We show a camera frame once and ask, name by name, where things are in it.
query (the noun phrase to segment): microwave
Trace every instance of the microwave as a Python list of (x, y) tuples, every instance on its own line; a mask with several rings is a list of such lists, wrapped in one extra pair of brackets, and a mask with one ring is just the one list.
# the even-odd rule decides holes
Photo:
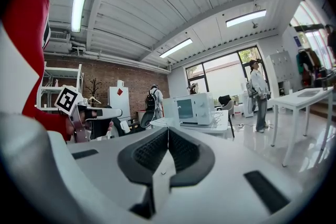
[(214, 99), (209, 92), (172, 98), (182, 123), (210, 125), (214, 119)]

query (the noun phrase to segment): hand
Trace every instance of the hand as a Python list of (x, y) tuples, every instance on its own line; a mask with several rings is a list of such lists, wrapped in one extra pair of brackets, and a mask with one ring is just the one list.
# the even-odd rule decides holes
[[(85, 113), (84, 113), (84, 111), (80, 112), (80, 113), (79, 113), (79, 116), (80, 116), (80, 121), (83, 123), (83, 125), (84, 125), (85, 127), (88, 127), (88, 123), (85, 121)], [(93, 117), (96, 117), (96, 116), (97, 116), (96, 111), (93, 111), (93, 112), (92, 112), (92, 116), (93, 116)], [(67, 134), (69, 134), (69, 135), (73, 135), (73, 134), (74, 134), (74, 130), (75, 130), (75, 128), (73, 127), (73, 125), (72, 125), (72, 123), (71, 123), (71, 121), (70, 121), (69, 118), (66, 118), (66, 120), (65, 120), (65, 126), (66, 126), (66, 130), (67, 130)], [(112, 126), (113, 126), (113, 122), (111, 121), (111, 122), (110, 122), (110, 126), (109, 126), (109, 128), (107, 129), (108, 132), (112, 130)]]

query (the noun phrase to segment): white jacket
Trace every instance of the white jacket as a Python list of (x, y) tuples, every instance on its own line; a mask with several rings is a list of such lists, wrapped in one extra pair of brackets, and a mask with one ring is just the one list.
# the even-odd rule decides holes
[(154, 93), (155, 90), (156, 90), (155, 96), (156, 96), (156, 101), (157, 101), (157, 104), (155, 106), (155, 110), (157, 108), (159, 111), (162, 111), (163, 95), (162, 95), (162, 92), (159, 89), (156, 89), (156, 88), (151, 89), (150, 93)]
[(263, 97), (264, 93), (268, 93), (267, 83), (260, 71), (256, 69), (252, 71), (251, 82), (253, 88), (258, 92), (259, 96)]

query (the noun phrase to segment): ceiling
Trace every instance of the ceiling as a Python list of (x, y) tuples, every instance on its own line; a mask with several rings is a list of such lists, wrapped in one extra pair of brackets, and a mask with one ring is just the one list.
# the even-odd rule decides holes
[[(50, 0), (50, 25), (70, 29), (73, 0)], [(201, 52), (260, 32), (285, 29), (300, 0), (86, 0), (80, 33), (87, 51), (167, 68)], [(266, 9), (263, 18), (226, 27), (225, 21)], [(159, 55), (191, 38), (193, 43), (162, 59)]]

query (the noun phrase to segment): air conditioning unit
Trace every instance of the air conditioning unit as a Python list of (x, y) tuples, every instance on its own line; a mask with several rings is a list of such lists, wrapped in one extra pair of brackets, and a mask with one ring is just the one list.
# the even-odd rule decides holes
[(68, 54), (71, 52), (71, 42), (49, 41), (45, 47), (44, 52), (56, 52), (58, 54)]
[(51, 31), (50, 33), (50, 41), (68, 42), (70, 40), (70, 37), (70, 34), (64, 32)]

